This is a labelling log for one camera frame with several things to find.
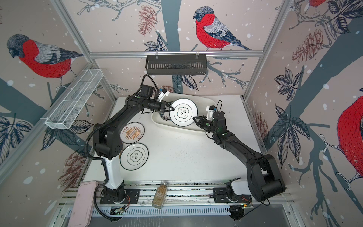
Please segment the green rim plate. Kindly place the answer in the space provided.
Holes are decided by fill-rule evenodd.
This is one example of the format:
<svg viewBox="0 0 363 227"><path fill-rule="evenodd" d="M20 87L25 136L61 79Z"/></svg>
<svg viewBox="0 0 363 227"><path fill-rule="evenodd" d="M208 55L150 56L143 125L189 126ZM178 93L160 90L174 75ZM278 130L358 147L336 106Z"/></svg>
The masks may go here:
<svg viewBox="0 0 363 227"><path fill-rule="evenodd" d="M170 118L170 114L169 112L164 112L164 113L159 113L160 117L162 118L162 120L167 121L167 122L171 122L171 118Z"/></svg>

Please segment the white flower plate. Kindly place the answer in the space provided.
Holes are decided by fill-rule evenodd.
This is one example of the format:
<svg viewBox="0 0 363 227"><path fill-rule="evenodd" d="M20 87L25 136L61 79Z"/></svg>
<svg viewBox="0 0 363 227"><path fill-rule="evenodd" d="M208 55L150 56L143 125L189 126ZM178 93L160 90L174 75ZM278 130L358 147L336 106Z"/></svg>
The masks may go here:
<svg viewBox="0 0 363 227"><path fill-rule="evenodd" d="M198 115L196 104L187 98L180 98L172 103L171 121L180 127L187 127L194 123L193 118Z"/></svg>
<svg viewBox="0 0 363 227"><path fill-rule="evenodd" d="M149 157L146 145L134 143L127 146L120 156L121 167L128 171L134 171L144 166Z"/></svg>

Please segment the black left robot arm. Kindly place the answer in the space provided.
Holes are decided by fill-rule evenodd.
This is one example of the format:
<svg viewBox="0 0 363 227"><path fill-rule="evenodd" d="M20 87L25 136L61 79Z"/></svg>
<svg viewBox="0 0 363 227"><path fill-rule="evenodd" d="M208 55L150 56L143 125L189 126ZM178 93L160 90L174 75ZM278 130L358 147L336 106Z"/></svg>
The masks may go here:
<svg viewBox="0 0 363 227"><path fill-rule="evenodd" d="M88 147L89 141L93 142L93 150L96 151L96 157L85 151L87 157L91 160L101 161L103 165L105 180L102 184L102 195L105 199L101 201L103 204L107 202L122 202L126 197L124 189L124 180L121 177L118 156L123 150L123 142L121 139L122 129L129 121L145 108L154 112L163 113L169 108L163 100L170 92L162 89L156 92L152 98L155 88L148 85L141 85L139 90L125 99L125 106L117 112L112 118L103 124L94 125L93 131L89 134L85 147Z"/></svg>

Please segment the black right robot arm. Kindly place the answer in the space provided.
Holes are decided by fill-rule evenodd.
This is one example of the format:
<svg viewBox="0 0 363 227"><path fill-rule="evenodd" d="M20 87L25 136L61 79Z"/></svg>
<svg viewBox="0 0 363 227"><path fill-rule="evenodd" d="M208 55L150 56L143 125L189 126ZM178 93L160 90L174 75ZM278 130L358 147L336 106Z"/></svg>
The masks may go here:
<svg viewBox="0 0 363 227"><path fill-rule="evenodd" d="M247 185L257 201L263 202L285 192L285 183L272 155L261 154L241 142L227 129L224 112L214 112L212 119L206 116L193 117L196 125L212 133L214 143L237 157L247 169Z"/></svg>

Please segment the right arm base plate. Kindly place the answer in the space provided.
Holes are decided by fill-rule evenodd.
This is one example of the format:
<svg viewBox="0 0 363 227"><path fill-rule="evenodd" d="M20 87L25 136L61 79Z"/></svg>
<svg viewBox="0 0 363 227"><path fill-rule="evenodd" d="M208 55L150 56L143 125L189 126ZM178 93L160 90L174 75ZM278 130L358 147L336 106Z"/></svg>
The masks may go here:
<svg viewBox="0 0 363 227"><path fill-rule="evenodd" d="M252 203L251 195L237 195L229 187L213 188L213 193L209 194L209 198L213 199L215 203Z"/></svg>

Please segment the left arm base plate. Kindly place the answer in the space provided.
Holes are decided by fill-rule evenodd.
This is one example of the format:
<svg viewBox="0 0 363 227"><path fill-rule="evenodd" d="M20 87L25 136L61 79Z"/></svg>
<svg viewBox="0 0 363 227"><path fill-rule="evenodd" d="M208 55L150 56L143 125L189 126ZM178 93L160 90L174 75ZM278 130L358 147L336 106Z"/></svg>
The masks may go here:
<svg viewBox="0 0 363 227"><path fill-rule="evenodd" d="M137 204L139 200L140 189L104 189L101 194L100 204L119 205L119 204Z"/></svg>

